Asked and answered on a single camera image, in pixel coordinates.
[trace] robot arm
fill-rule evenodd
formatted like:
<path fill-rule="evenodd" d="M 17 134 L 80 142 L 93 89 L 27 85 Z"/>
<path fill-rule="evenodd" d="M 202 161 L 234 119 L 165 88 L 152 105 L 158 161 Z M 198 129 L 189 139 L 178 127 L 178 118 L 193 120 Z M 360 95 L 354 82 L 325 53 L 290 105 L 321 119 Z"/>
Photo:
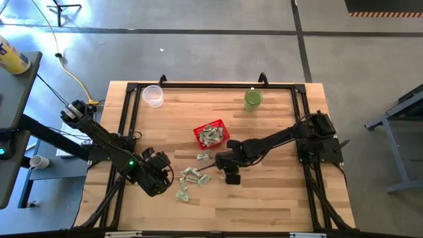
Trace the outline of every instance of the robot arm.
<path fill-rule="evenodd" d="M 76 100 L 61 111 L 61 119 L 89 136 L 130 183 L 137 182 L 150 196 L 166 191 L 172 182 L 165 169 L 171 164 L 167 155 L 161 151 L 155 153 L 153 148 L 146 149 L 141 155 L 135 154 L 128 138 L 109 133 L 92 119 L 91 113 L 84 102 Z"/>
<path fill-rule="evenodd" d="M 271 149 L 295 139 L 301 142 L 298 147 L 300 157 L 319 159 L 317 157 L 321 153 L 335 153 L 331 152 L 331 149 L 333 146 L 339 147 L 339 143 L 338 139 L 334 138 L 336 131 L 328 115 L 318 112 L 306 115 L 302 119 L 292 127 L 266 138 L 247 139 L 242 142 L 230 139 L 227 148 L 232 150 L 217 153 L 213 165 L 225 171 L 227 184 L 240 184 L 239 167 L 256 165 Z M 340 153 L 336 156 L 342 160 Z"/>

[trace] white cup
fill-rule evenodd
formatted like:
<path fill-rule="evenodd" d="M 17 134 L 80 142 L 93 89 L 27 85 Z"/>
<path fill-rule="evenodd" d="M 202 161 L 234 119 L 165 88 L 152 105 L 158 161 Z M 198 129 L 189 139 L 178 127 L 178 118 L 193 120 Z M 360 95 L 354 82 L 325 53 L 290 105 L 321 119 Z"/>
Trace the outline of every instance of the white cup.
<path fill-rule="evenodd" d="M 48 160 L 47 158 L 41 155 L 35 155 L 29 161 L 29 165 L 30 165 L 29 170 L 45 169 L 48 167 L 49 164 L 50 164 L 50 160 Z"/>

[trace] yellow cable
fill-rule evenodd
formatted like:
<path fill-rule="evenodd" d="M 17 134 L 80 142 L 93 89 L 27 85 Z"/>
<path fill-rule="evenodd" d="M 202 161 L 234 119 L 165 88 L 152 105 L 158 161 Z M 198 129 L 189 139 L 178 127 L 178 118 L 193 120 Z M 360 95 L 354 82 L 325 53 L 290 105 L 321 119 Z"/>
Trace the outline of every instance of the yellow cable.
<path fill-rule="evenodd" d="M 44 15 L 44 13 L 40 10 L 40 8 L 37 6 L 37 4 L 34 2 L 34 0 L 31 0 L 32 1 L 32 3 L 35 5 L 35 7 L 38 9 L 38 11 L 41 13 L 41 15 L 44 17 L 44 19 L 46 19 L 46 22 L 47 22 L 47 24 L 48 24 L 48 26 L 50 27 L 50 30 L 52 31 L 52 33 L 53 33 L 53 37 L 54 37 L 54 42 L 56 43 L 56 50 L 58 51 L 58 53 L 60 52 L 59 51 L 59 45 L 58 45 L 58 40 L 56 39 L 56 35 L 54 34 L 54 31 L 53 31 L 53 28 L 52 28 L 52 26 L 50 25 L 50 22 L 48 22 L 48 20 L 47 20 L 47 18 L 46 18 L 46 16 Z M 65 67 L 63 66 L 63 63 L 61 62 L 61 60 L 60 60 L 60 58 L 61 57 L 58 57 L 58 60 L 59 60 L 59 64 L 60 64 L 60 67 L 69 75 L 69 76 L 71 76 L 74 80 L 76 80 L 76 82 L 78 82 L 79 84 L 80 84 L 80 86 L 82 87 L 82 89 L 84 89 L 84 91 L 85 91 L 85 94 L 87 95 L 87 97 L 88 97 L 88 105 L 98 105 L 98 104 L 100 104 L 99 103 L 99 101 L 95 101 L 95 100 L 93 100 L 92 98 L 91 98 L 91 96 L 90 96 L 90 94 L 88 93 L 88 91 L 87 91 L 87 89 L 85 88 L 85 86 L 84 86 L 84 84 L 78 79 L 78 78 L 76 78 L 76 76 L 74 76 L 71 72 L 69 72 L 68 70 L 66 70 L 65 69 Z"/>

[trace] black clamp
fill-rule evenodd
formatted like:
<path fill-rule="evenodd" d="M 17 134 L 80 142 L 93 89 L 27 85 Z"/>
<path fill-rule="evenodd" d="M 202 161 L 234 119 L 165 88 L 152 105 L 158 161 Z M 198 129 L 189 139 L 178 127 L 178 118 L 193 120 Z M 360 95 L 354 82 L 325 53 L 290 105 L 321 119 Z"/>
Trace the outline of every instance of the black clamp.
<path fill-rule="evenodd" d="M 157 84 L 159 87 L 161 87 L 163 85 L 163 82 L 167 81 L 166 75 L 162 75 L 160 77 L 159 83 Z"/>
<path fill-rule="evenodd" d="M 267 76 L 265 73 L 260 73 L 260 76 L 258 77 L 258 82 L 264 82 L 264 86 L 267 87 L 269 86 L 269 81 L 267 80 Z"/>

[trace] yellow can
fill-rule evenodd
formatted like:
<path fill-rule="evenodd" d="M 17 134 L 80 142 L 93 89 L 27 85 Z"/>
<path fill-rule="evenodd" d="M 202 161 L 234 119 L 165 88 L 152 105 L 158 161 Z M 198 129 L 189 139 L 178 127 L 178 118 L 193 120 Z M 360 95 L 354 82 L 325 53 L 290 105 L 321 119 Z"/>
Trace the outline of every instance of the yellow can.
<path fill-rule="evenodd" d="M 31 61 L 0 36 L 0 66 L 9 73 L 18 75 L 29 69 Z"/>

